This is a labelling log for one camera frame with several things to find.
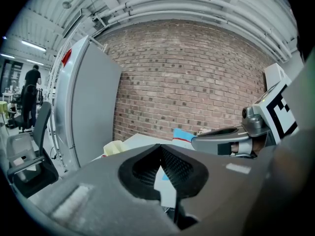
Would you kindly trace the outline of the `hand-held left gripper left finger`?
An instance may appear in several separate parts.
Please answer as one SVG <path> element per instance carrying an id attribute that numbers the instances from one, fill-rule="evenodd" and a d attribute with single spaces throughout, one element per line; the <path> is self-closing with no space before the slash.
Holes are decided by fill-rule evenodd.
<path id="1" fill-rule="evenodd" d="M 172 236 L 179 228 L 158 200 L 130 194 L 121 184 L 120 165 L 142 152 L 135 148 L 97 159 L 54 183 L 29 215 L 56 236 Z"/>

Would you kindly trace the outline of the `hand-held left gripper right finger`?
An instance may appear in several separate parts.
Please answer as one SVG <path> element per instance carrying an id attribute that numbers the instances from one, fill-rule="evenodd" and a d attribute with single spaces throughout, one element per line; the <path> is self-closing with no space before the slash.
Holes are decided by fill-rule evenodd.
<path id="1" fill-rule="evenodd" d="M 245 236 L 267 174 L 267 156 L 244 159 L 162 145 L 177 191 L 177 223 L 169 236 Z"/>

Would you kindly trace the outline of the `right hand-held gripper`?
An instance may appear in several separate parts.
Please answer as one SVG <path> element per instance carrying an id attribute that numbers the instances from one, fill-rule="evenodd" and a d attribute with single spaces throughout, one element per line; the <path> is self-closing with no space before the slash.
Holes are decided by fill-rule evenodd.
<path id="1" fill-rule="evenodd" d="M 287 87 L 287 82 L 278 82 L 255 103 L 245 107 L 242 110 L 243 128 L 224 128 L 200 134 L 192 138 L 192 147 L 209 154 L 231 154 L 232 144 L 249 141 L 250 137 L 267 134 L 279 142 L 297 133 L 297 122 L 282 96 Z"/>

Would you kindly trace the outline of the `person's right hand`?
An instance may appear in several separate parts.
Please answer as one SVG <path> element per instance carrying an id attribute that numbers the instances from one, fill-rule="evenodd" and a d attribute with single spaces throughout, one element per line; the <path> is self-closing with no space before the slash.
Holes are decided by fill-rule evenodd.
<path id="1" fill-rule="evenodd" d="M 252 138 L 252 152 L 258 156 L 260 151 L 265 147 L 267 135 Z"/>

